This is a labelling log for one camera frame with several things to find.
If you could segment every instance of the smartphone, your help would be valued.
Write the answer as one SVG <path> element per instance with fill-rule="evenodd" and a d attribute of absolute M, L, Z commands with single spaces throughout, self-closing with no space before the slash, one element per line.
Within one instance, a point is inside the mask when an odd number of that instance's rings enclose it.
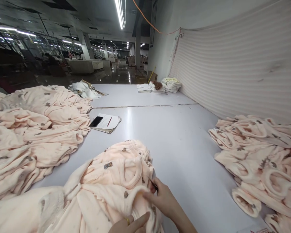
<path fill-rule="evenodd" d="M 97 127 L 97 125 L 100 123 L 100 121 L 103 119 L 103 117 L 98 116 L 96 117 L 91 123 L 89 127 Z"/>

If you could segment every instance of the hand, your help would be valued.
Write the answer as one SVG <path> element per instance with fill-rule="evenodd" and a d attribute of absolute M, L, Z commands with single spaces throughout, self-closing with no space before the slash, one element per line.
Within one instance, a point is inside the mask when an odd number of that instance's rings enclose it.
<path fill-rule="evenodd" d="M 127 219 L 122 219 L 115 223 L 109 233 L 145 233 L 145 224 L 147 223 L 150 217 L 150 212 L 146 212 L 136 221 L 134 221 L 133 216 L 128 216 L 129 225 Z"/>
<path fill-rule="evenodd" d="M 167 185 L 163 184 L 157 177 L 153 179 L 153 182 L 157 185 L 159 190 L 157 196 L 154 195 L 156 190 L 151 184 L 151 192 L 143 193 L 143 197 L 153 203 L 166 217 L 173 220 L 176 213 L 183 211 L 180 204 L 177 202 Z"/>

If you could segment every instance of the shiny floor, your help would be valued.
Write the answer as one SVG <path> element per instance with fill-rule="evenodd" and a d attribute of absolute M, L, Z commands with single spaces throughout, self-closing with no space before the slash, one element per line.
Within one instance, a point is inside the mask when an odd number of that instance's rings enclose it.
<path fill-rule="evenodd" d="M 123 62 L 113 63 L 113 68 L 103 68 L 95 70 L 92 74 L 75 75 L 68 74 L 66 77 L 53 77 L 53 76 L 37 76 L 37 82 L 40 85 L 61 85 L 66 88 L 72 83 L 76 83 L 84 79 L 92 84 L 139 84 L 144 81 L 138 80 L 145 78 L 143 67 L 136 70 L 134 67 L 129 67 Z"/>

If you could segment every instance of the striped fabric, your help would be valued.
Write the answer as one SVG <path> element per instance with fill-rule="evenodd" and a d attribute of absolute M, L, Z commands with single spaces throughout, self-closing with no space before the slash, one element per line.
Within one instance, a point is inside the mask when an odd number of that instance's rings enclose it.
<path fill-rule="evenodd" d="M 169 77 L 182 93 L 220 118 L 252 114 L 291 124 L 291 0 L 181 33 Z"/>

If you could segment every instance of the scissors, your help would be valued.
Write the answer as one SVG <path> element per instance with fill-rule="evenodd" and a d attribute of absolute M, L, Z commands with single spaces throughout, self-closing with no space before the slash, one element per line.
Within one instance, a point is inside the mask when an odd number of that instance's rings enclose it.
<path fill-rule="evenodd" d="M 157 185 L 150 179 L 150 177 L 149 177 L 149 180 L 151 181 L 151 183 L 152 183 L 152 185 L 153 185 L 153 187 L 154 187 L 154 189 L 157 191 L 157 193 L 158 193 L 158 187 L 157 187 Z"/>

